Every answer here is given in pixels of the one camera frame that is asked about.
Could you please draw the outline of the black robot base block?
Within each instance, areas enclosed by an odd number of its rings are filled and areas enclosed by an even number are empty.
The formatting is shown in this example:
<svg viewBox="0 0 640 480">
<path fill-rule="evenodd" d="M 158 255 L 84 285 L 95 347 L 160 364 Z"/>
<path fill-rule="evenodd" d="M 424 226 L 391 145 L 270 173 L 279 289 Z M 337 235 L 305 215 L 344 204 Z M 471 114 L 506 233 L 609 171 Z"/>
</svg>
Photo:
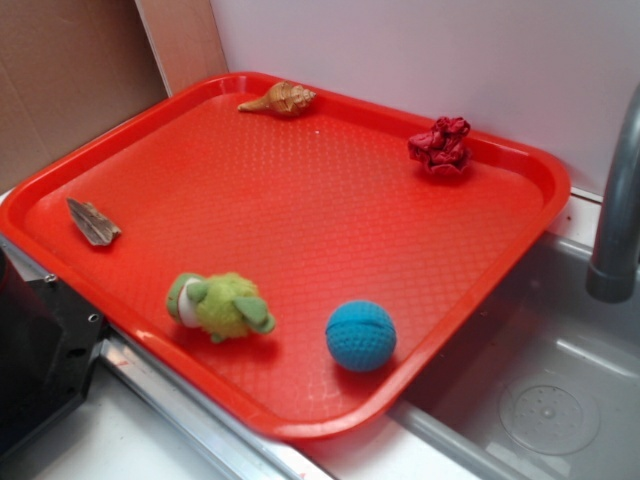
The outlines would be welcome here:
<svg viewBox="0 0 640 480">
<path fill-rule="evenodd" d="M 86 399 L 104 315 L 64 281 L 27 281 L 1 254 L 1 460 Z"/>
</svg>

